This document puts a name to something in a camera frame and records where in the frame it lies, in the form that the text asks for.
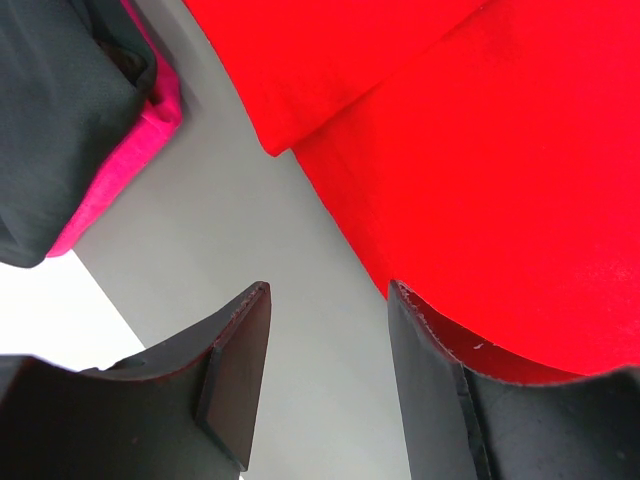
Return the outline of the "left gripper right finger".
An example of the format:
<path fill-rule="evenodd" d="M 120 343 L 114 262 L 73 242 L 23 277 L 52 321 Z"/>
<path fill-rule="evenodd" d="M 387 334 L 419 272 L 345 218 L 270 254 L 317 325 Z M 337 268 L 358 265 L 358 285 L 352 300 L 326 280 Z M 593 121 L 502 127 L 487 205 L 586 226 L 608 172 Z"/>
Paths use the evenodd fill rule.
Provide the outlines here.
<path fill-rule="evenodd" d="M 639 372 L 576 377 L 450 321 L 405 284 L 388 325 L 415 479 L 635 479 Z"/>

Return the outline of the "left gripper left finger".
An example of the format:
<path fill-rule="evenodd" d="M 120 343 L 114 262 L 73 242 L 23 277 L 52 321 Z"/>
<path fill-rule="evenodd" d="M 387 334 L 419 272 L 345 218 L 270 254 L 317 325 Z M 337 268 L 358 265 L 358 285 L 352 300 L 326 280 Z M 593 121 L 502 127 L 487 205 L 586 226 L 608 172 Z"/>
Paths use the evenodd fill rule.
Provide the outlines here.
<path fill-rule="evenodd" d="M 1 359 L 5 479 L 236 479 L 248 469 L 271 292 L 223 308 L 108 369 Z"/>

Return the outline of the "red t shirt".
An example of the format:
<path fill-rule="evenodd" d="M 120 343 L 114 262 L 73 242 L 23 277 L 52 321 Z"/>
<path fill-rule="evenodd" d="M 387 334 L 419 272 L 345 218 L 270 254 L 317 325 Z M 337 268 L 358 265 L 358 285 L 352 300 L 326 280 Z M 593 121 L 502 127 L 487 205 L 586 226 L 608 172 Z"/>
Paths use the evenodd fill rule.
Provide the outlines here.
<path fill-rule="evenodd" d="M 635 1 L 191 1 L 380 289 L 526 383 L 639 363 Z"/>

